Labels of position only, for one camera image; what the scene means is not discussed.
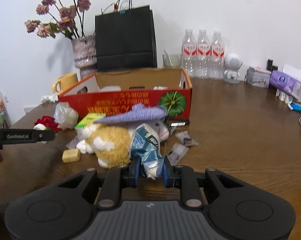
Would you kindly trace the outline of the clear candy wrapper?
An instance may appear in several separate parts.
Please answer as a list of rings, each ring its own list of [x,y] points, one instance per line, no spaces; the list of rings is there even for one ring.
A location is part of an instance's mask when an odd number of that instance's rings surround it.
[[[182,144],[175,143],[172,147],[171,152],[168,155],[168,160],[172,166],[178,164],[178,162],[185,156],[188,152],[188,148]]]
[[[185,147],[198,146],[199,143],[192,139],[188,131],[183,131],[175,134],[176,138],[183,144]]]

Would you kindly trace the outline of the yellow eraser block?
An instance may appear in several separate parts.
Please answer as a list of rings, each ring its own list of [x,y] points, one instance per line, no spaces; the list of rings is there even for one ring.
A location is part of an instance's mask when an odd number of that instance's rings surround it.
[[[80,156],[81,156],[81,152],[77,148],[65,150],[62,155],[62,161],[64,163],[77,162],[80,161]]]

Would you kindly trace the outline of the white tissue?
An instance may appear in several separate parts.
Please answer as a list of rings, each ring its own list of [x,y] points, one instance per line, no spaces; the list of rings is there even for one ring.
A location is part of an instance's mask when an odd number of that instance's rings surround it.
[[[105,86],[105,87],[99,89],[100,92],[115,92],[115,91],[121,91],[121,90],[122,89],[120,86]]]

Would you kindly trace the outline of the red fabric rose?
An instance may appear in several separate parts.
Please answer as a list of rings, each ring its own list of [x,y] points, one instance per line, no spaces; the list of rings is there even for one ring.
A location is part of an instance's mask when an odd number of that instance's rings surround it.
[[[35,123],[34,129],[38,130],[52,130],[54,132],[62,131],[59,128],[59,124],[55,122],[55,119],[51,116],[43,116],[42,118],[38,119]]]

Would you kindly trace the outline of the purple crocheted hat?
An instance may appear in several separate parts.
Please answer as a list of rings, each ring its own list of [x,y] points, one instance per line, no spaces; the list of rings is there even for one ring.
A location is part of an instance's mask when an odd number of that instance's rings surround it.
[[[133,105],[127,113],[105,116],[93,122],[93,124],[119,124],[138,121],[163,119],[166,117],[166,109],[163,107],[146,107],[142,103]]]

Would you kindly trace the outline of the purple ceramic vase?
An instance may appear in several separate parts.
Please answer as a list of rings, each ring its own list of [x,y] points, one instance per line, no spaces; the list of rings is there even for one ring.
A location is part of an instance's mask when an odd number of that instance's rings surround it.
[[[79,69],[80,79],[98,72],[95,36],[76,38],[71,43],[74,65]]]

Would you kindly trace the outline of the water bottle right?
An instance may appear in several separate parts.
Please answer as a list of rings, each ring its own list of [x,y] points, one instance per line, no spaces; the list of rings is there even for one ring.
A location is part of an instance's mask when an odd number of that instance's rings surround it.
[[[223,77],[223,60],[225,54],[225,44],[220,31],[214,31],[211,49],[211,78],[220,80]]]

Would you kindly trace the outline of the yellow mug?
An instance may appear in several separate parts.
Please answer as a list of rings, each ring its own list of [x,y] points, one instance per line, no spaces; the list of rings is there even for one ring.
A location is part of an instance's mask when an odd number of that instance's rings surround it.
[[[52,85],[52,93],[61,93],[70,87],[74,86],[78,82],[76,73],[68,73],[57,79]]]

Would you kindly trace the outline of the green tissue packet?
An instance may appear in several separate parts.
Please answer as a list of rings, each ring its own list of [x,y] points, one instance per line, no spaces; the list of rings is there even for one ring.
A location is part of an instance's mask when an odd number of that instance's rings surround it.
[[[105,113],[88,113],[80,122],[78,122],[75,129],[84,129],[87,125],[90,125],[94,121],[100,120],[105,116]]]

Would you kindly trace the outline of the black pen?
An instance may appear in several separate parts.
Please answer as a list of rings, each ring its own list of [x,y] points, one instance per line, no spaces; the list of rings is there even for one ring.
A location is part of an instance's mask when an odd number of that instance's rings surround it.
[[[189,120],[167,120],[165,122],[169,127],[180,127],[180,126],[188,126],[190,124]]]

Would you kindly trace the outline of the red cardboard box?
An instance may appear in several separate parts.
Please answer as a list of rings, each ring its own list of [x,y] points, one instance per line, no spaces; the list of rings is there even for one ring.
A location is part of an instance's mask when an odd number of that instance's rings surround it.
[[[121,91],[100,92],[105,86]],[[142,68],[92,74],[58,95],[83,118],[88,113],[126,113],[138,103],[162,106],[167,117],[187,119],[191,112],[192,82],[182,68]]]

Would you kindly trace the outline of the clear plastic bag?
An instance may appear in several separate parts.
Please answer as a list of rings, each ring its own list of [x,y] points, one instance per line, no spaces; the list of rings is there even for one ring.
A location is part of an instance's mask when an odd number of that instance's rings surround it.
[[[68,102],[59,102],[55,107],[53,118],[58,124],[58,128],[62,130],[74,129],[77,125],[79,114]]]

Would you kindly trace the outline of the white robot figurine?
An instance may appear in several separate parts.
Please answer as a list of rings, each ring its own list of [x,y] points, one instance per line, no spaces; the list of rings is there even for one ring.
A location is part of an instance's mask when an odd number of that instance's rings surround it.
[[[238,84],[240,78],[239,70],[242,65],[242,59],[237,54],[227,54],[224,59],[225,71],[223,73],[223,80],[227,83]]]

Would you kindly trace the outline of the yellow white plush toy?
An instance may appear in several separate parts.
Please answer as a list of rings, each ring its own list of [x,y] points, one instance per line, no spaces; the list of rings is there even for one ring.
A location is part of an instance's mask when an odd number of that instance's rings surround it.
[[[78,131],[76,148],[82,154],[95,154],[103,168],[130,163],[129,152],[133,133],[142,124],[151,127],[163,142],[169,137],[169,130],[161,120],[137,121],[119,124],[88,124]]]

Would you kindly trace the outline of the blue foil wrapper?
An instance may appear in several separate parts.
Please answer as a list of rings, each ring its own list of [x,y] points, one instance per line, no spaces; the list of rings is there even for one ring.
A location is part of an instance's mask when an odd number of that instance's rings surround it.
[[[164,157],[160,152],[160,139],[154,129],[143,123],[132,135],[129,158],[139,157],[144,173],[155,180],[162,173]]]

